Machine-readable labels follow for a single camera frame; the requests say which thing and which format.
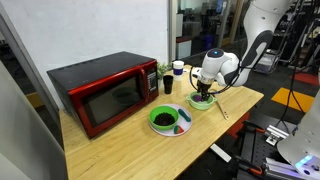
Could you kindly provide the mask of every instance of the white robot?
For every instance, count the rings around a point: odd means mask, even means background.
[[[239,61],[233,53],[213,49],[207,52],[202,68],[195,68],[192,71],[198,79],[197,90],[201,92],[202,100],[207,100],[210,94],[208,89],[215,81],[226,87],[241,86],[247,81],[251,69],[271,43],[276,25],[291,4],[292,0],[251,1],[244,19],[248,48],[242,60]],[[307,179],[320,179],[319,110],[320,93],[318,92],[311,109],[303,117],[299,129],[277,145],[284,159]]]

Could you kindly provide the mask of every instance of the utensil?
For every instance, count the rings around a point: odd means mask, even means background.
[[[222,112],[222,115],[223,115],[223,117],[226,119],[226,120],[228,120],[229,119],[229,115],[228,115],[228,113],[227,113],[227,111],[225,111],[224,110],[224,108],[223,108],[223,106],[220,104],[220,102],[218,101],[218,98],[215,96],[215,95],[213,95],[215,98],[216,98],[216,103],[218,104],[218,107],[219,107],[219,109],[221,110],[221,112]]]
[[[187,122],[191,122],[191,118],[190,118],[182,109],[178,109],[178,113],[179,113]]]

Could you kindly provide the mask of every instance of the red microwave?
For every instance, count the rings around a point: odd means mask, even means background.
[[[128,52],[47,72],[63,105],[92,138],[154,100],[157,61]]]

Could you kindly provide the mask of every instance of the small plant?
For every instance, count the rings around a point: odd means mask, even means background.
[[[157,63],[157,70],[158,70],[158,79],[161,80],[164,74],[169,70],[169,65]]]

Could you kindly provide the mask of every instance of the wooden table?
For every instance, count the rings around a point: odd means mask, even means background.
[[[215,84],[213,88],[221,89]],[[225,120],[216,104],[206,111],[190,106],[185,98],[193,91],[184,73],[182,81],[174,81],[172,94],[160,88],[155,101],[91,140],[60,111],[69,179],[174,179],[263,97],[245,87],[218,95],[230,116]],[[164,137],[149,127],[149,112],[166,103],[183,106],[192,114],[192,127],[182,136]]]

